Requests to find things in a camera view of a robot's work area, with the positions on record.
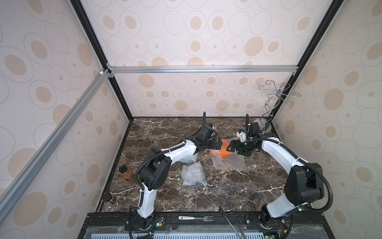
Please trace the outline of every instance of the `metal fork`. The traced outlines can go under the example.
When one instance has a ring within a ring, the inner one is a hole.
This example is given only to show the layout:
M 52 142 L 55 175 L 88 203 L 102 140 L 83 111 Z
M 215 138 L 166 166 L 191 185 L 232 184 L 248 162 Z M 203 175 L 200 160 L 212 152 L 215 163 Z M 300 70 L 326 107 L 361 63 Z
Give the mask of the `metal fork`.
M 195 218 L 195 219 L 203 219 L 203 221 L 213 221 L 214 220 L 214 216 L 204 216 L 202 218 Z
M 179 216 L 178 217 L 179 220 L 203 220 L 203 221 L 213 221 L 214 220 L 214 216 L 204 216 L 202 218 L 196 218 L 196 217 L 193 217 L 193 216 Z

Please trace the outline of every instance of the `blue grille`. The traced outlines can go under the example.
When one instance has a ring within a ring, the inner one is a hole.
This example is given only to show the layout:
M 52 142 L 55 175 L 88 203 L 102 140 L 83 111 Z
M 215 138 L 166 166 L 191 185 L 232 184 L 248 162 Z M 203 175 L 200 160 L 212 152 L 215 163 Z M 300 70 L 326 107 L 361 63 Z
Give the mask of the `blue grille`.
M 247 239 L 264 239 L 262 232 L 245 232 Z M 91 239 L 129 239 L 127 233 L 92 234 Z M 239 239 L 235 233 L 154 233 L 154 239 Z

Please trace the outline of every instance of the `marble tabletop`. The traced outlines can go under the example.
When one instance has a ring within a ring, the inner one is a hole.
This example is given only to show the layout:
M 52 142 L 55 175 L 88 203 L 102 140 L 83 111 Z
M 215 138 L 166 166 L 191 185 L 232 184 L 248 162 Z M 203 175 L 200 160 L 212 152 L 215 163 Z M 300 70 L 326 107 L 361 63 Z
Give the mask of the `marble tabletop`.
M 245 118 L 207 118 L 218 131 L 218 138 L 236 136 L 244 128 Z M 154 146 L 168 148 L 198 130 L 201 118 L 135 118 L 119 159 L 117 169 L 126 165 L 135 173 L 147 152 Z M 167 179 L 157 192 L 155 211 L 217 211 L 219 206 L 232 205 L 235 211 L 259 211 L 283 193 L 287 173 L 268 153 L 253 151 L 245 157 L 246 170 L 224 171 L 213 167 L 209 150 L 199 153 L 206 173 L 206 183 L 200 187 L 184 187 L 180 162 L 171 166 Z M 126 181 L 118 170 L 109 189 L 118 200 L 115 205 L 105 203 L 101 212 L 128 211 L 137 206 L 139 186 L 134 179 Z

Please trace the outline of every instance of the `tongs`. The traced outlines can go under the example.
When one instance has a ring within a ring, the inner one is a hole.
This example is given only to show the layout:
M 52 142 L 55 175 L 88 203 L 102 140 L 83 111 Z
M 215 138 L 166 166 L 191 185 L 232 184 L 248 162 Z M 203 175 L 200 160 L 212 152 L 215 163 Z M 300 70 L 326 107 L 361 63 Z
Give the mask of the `tongs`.
M 239 225 L 239 222 L 237 221 L 236 217 L 234 216 L 233 214 L 233 210 L 232 210 L 232 207 L 230 209 L 230 212 L 231 212 L 231 215 L 233 217 L 233 219 L 235 220 L 235 223 L 236 225 L 238 226 L 240 232 L 241 232 L 241 235 L 239 234 L 239 232 L 236 230 L 236 228 L 232 225 L 232 223 L 228 220 L 227 218 L 227 215 L 225 214 L 224 210 L 222 209 L 221 206 L 219 206 L 219 212 L 220 214 L 223 216 L 223 218 L 228 222 L 228 225 L 231 227 L 231 229 L 233 230 L 233 232 L 236 234 L 236 236 L 239 238 L 239 239 L 246 239 L 246 236 L 244 234 L 244 231 L 243 229 L 240 227 Z

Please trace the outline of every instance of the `metal wire decoration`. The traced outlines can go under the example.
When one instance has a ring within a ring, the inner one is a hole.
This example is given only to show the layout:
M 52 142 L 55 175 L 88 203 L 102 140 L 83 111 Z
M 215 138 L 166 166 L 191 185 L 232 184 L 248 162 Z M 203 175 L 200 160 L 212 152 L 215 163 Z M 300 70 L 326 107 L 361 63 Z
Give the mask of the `metal wire decoration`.
M 260 123 L 261 123 L 261 126 L 260 126 L 260 129 L 261 130 L 265 130 L 265 126 L 266 126 L 266 123 L 268 123 L 269 121 L 272 120 L 273 118 L 273 110 L 282 102 L 284 101 L 285 103 L 287 103 L 288 105 L 294 105 L 295 103 L 293 102 L 293 100 L 291 99 L 288 99 L 288 100 L 284 100 L 281 96 L 290 96 L 290 97 L 300 97 L 301 95 L 297 92 L 293 92 L 292 95 L 289 95 L 289 94 L 284 94 L 283 92 L 286 90 L 286 89 L 289 89 L 291 86 L 290 84 L 288 83 L 282 83 L 280 85 L 280 87 L 277 89 L 276 87 L 276 84 L 274 81 L 272 80 L 266 80 L 265 81 L 265 84 L 263 85 L 260 85 L 259 86 L 259 90 L 260 91 L 266 91 L 266 90 L 269 90 L 271 91 L 272 93 L 269 93 L 268 94 L 268 99 L 267 101 L 265 102 L 265 109 L 267 110 L 267 112 L 265 112 L 261 117 L 260 117 Z M 270 101 L 274 101 L 274 100 L 277 100 L 276 101 L 276 104 L 274 106 L 270 106 L 269 103 Z

